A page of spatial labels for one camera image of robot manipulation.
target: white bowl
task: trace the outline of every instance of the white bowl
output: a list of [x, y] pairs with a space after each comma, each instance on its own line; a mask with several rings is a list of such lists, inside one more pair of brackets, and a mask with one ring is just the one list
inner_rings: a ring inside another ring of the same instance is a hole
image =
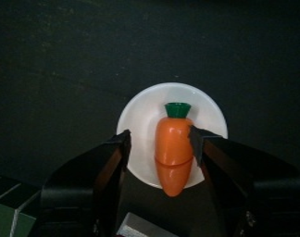
[[[131, 131], [131, 151], [127, 168], [135, 177], [153, 187], [162, 188], [155, 170], [155, 128], [166, 117], [165, 104], [183, 102], [191, 105], [187, 118], [197, 128], [227, 136], [225, 117], [211, 98], [197, 88], [182, 83], [162, 83], [141, 91], [127, 103], [119, 117], [117, 133]], [[205, 179], [195, 161], [185, 188]]]

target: dark background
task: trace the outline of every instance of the dark background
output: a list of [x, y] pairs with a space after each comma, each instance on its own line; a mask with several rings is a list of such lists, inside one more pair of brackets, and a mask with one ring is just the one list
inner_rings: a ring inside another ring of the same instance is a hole
[[300, 1], [0, 0], [0, 174], [40, 186], [167, 81], [300, 169]]

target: green object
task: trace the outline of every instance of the green object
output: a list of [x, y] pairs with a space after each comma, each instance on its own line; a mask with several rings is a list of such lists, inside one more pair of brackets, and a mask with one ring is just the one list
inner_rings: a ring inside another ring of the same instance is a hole
[[165, 105], [165, 109], [169, 118], [185, 119], [191, 109], [191, 105], [187, 103], [173, 102]]
[[32, 203], [32, 201], [38, 198], [39, 194], [40, 191], [35, 187], [22, 183], [2, 196], [0, 237], [27, 236], [34, 224], [35, 217], [26, 221], [26, 218], [30, 217], [30, 215], [24, 212], [24, 210]]
[[30, 202], [30, 204], [19, 213], [12, 237], [26, 237], [28, 235], [34, 223], [36, 221], [36, 217], [39, 215], [39, 208], [40, 208], [40, 194], [36, 196], [36, 198]]

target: carrot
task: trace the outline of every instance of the carrot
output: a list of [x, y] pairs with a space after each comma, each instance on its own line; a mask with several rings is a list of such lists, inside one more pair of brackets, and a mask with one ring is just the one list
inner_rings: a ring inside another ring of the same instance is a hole
[[165, 107], [167, 118], [159, 120], [155, 134], [155, 165], [163, 192], [177, 196], [191, 172], [189, 133], [193, 122], [186, 118], [191, 106], [186, 103], [169, 103]]

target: toy carrot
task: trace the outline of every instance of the toy carrot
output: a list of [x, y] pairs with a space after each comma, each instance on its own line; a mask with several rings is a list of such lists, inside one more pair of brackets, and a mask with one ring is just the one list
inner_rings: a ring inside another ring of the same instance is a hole
[[155, 164], [163, 192], [177, 196], [191, 172], [193, 150], [189, 139], [191, 120], [186, 118], [191, 105], [165, 105], [167, 117], [158, 122], [155, 133]]

